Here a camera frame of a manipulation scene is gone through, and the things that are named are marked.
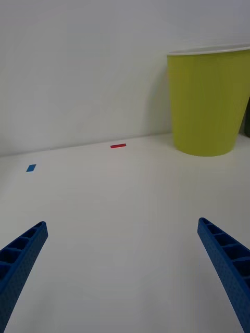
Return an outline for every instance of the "blue plastic part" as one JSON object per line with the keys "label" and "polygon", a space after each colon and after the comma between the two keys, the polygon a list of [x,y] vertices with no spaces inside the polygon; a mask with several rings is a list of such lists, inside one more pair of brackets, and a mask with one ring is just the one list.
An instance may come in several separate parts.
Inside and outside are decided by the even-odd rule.
{"label": "blue plastic part", "polygon": [[245,333],[250,333],[250,251],[205,218],[198,234]]}
{"label": "blue plastic part", "polygon": [[27,168],[27,171],[26,171],[26,172],[32,172],[32,171],[34,171],[35,166],[36,166],[36,164],[31,164],[31,165],[29,165],[29,167]]}
{"label": "blue plastic part", "polygon": [[48,231],[39,222],[0,251],[0,333],[3,333]]}

